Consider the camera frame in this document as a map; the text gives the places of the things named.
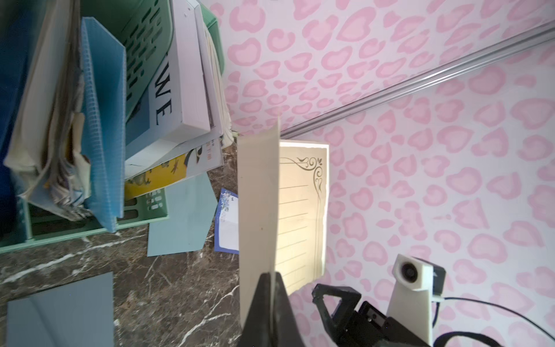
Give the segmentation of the white folder in organizer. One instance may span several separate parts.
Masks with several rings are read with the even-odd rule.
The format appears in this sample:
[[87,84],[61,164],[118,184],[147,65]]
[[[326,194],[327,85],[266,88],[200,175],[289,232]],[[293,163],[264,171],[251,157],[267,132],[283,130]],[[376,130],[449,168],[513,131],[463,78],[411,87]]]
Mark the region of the white folder in organizer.
[[197,30],[200,6],[170,4],[174,31],[169,51],[127,121],[127,176],[211,131]]

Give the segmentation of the cream lined letter paper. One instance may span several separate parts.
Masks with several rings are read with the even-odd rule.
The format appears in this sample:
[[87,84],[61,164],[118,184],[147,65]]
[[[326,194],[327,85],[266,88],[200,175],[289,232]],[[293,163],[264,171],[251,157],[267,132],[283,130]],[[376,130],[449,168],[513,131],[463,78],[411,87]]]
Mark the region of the cream lined letter paper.
[[237,142],[240,318],[259,277],[291,294],[325,274],[329,145],[283,140],[274,126]]

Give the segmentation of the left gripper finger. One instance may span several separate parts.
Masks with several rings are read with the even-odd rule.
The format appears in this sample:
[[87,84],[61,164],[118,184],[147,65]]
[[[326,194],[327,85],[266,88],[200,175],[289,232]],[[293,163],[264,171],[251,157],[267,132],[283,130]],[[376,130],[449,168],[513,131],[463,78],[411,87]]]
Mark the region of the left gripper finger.
[[238,346],[303,345],[281,274],[261,274]]

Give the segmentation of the stack of papers right slot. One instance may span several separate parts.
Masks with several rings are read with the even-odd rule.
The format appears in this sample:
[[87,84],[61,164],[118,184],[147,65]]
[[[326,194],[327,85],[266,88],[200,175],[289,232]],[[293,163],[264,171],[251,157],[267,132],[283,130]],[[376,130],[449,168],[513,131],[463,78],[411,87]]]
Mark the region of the stack of papers right slot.
[[196,175],[234,139],[214,41],[175,40],[127,124],[124,196]]

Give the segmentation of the green file organizer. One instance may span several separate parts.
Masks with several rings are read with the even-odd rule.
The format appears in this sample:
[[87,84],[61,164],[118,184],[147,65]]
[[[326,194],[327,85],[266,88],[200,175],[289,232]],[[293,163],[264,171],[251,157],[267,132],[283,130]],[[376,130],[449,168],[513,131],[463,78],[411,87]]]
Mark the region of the green file organizer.
[[[98,20],[126,51],[126,160],[127,121],[173,39],[170,2],[1,3],[3,253],[107,231],[85,205],[90,197],[91,164],[82,153],[81,20]],[[221,44],[215,17],[198,1],[189,2],[199,4],[198,33],[206,26],[218,57]],[[194,176],[220,166],[222,148]],[[124,215],[117,220],[116,231],[168,218],[167,187],[129,200],[124,196]]]

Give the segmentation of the white letter paper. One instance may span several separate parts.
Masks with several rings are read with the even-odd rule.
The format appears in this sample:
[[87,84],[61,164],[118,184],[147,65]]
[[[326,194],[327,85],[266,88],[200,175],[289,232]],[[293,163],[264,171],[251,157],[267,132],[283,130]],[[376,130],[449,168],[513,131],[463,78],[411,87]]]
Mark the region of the white letter paper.
[[238,196],[224,188],[215,214],[215,251],[239,253]]

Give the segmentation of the light teal envelope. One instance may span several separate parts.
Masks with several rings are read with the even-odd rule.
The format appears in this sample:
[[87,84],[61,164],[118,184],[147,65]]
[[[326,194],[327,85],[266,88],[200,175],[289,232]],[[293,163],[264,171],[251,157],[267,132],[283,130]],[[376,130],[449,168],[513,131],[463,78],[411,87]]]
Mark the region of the light teal envelope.
[[204,247],[217,199],[206,173],[166,188],[169,217],[150,224],[147,256],[196,252]]

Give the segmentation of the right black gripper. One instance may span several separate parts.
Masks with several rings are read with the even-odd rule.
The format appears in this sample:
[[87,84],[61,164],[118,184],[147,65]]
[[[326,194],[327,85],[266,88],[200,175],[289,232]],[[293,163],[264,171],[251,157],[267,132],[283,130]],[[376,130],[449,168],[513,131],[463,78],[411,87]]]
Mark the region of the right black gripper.
[[[325,297],[339,299],[332,314]],[[386,317],[377,308],[364,302],[358,311],[361,294],[349,286],[317,284],[312,290],[312,302],[329,337],[338,343],[346,332],[347,346],[429,346],[396,319]]]

